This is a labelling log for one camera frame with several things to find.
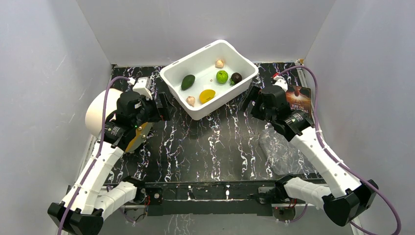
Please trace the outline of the dark purple mangosteen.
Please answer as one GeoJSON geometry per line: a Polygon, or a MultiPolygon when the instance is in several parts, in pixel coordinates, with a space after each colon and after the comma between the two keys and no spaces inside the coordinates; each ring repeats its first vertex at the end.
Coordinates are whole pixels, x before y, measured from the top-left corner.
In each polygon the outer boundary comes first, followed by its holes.
{"type": "Polygon", "coordinates": [[[243,80],[243,76],[238,72],[234,72],[230,77],[230,84],[234,86],[238,84],[239,82],[241,82],[242,80],[243,80]]]}

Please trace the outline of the green avocado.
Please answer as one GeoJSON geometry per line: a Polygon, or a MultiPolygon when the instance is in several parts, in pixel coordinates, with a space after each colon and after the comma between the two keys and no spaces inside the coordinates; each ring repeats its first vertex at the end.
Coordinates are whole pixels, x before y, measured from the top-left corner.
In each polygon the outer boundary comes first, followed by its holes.
{"type": "Polygon", "coordinates": [[[182,79],[182,83],[181,83],[181,89],[183,91],[189,89],[195,81],[195,76],[192,74],[186,75],[183,79],[182,79]]]}

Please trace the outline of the white plastic bin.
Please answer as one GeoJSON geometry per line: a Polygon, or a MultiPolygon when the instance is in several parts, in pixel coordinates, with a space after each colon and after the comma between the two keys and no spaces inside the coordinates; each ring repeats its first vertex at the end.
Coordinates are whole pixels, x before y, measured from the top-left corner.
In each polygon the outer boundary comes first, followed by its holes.
{"type": "Polygon", "coordinates": [[[251,85],[252,79],[257,75],[258,67],[225,40],[216,40],[160,71],[160,77],[168,86],[170,93],[193,120],[206,117],[245,92],[251,85]],[[243,76],[243,80],[234,86],[230,82],[219,84],[216,81],[219,68],[215,67],[215,62],[219,59],[224,62],[223,70],[228,75],[238,72],[243,76]],[[182,79],[189,74],[195,76],[194,84],[183,91],[181,89],[182,79]],[[199,95],[207,89],[214,90],[215,97],[207,103],[201,104],[199,95]],[[195,107],[191,107],[186,102],[188,96],[195,97],[195,107]]]}

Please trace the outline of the clear orange-zip bag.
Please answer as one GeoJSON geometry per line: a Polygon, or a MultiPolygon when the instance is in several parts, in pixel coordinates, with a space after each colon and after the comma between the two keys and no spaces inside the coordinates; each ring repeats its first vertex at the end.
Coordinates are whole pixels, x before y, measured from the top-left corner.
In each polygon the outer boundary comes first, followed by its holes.
{"type": "Polygon", "coordinates": [[[276,175],[308,175],[316,172],[303,153],[272,128],[261,132],[259,144],[276,175]]]}

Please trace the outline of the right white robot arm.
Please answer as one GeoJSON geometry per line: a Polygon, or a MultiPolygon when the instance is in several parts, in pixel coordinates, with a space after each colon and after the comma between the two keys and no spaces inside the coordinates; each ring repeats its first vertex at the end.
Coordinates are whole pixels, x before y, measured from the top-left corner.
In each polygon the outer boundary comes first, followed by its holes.
{"type": "Polygon", "coordinates": [[[251,101],[254,101],[252,116],[270,123],[277,133],[299,149],[327,184],[324,187],[287,174],[276,181],[273,189],[259,189],[261,204],[271,204],[277,199],[282,203],[299,199],[323,209],[332,222],[342,227],[371,206],[377,184],[369,180],[370,185],[365,185],[327,155],[318,142],[313,120],[303,111],[290,108],[283,88],[253,86],[239,109],[246,110],[251,101]]]}

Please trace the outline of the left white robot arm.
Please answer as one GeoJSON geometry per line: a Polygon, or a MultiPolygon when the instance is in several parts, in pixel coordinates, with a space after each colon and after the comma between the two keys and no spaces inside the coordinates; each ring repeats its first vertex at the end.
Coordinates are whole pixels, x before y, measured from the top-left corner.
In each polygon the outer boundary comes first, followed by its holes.
{"type": "Polygon", "coordinates": [[[85,168],[59,203],[47,213],[60,232],[96,235],[104,220],[125,203],[143,203],[150,194],[144,182],[128,176],[114,189],[100,194],[115,163],[146,140],[155,122],[168,121],[174,111],[165,93],[157,99],[135,91],[109,89],[89,105],[85,124],[97,141],[85,168]]]}

